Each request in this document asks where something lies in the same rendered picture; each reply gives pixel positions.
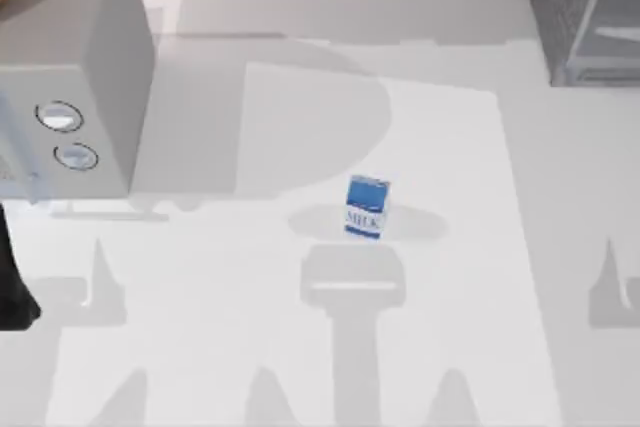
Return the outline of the pale microwave oven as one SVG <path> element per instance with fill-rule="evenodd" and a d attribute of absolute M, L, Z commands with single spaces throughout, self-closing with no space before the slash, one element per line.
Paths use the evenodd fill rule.
<path fill-rule="evenodd" d="M 7 0 L 0 7 L 0 199 L 125 197 L 155 68 L 143 0 Z M 47 129 L 35 106 L 74 105 L 84 125 Z M 79 142 L 98 165 L 74 171 L 56 146 Z"/>

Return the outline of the small round microwave knob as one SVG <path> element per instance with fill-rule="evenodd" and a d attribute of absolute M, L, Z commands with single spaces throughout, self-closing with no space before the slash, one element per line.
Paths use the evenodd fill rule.
<path fill-rule="evenodd" d="M 53 156 L 59 164 L 74 171 L 89 171 L 99 163 L 97 152 L 79 142 L 56 146 L 53 149 Z"/>

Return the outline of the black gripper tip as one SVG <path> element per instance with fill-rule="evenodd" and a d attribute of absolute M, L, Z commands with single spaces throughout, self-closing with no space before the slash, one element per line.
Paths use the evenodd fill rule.
<path fill-rule="evenodd" d="M 3 205 L 0 203 L 0 332 L 26 331 L 41 307 L 17 267 Z"/>

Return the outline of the blue and white milk carton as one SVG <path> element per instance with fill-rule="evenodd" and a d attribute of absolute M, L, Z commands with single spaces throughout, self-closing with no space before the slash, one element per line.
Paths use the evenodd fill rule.
<path fill-rule="evenodd" d="M 344 230 L 357 236 L 379 239 L 387 218 L 391 183 L 353 175 L 347 190 Z"/>

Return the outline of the grey cabinet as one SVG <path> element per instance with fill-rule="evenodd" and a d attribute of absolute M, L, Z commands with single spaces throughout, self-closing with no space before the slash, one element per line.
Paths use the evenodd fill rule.
<path fill-rule="evenodd" d="M 554 87 L 640 88 L 640 0 L 529 0 Z"/>

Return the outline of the large round microwave knob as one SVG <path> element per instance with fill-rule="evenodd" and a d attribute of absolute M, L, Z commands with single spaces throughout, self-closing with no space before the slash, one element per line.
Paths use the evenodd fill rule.
<path fill-rule="evenodd" d="M 84 125 L 84 117 L 74 105 L 54 100 L 35 106 L 35 117 L 41 125 L 58 133 L 71 133 Z"/>

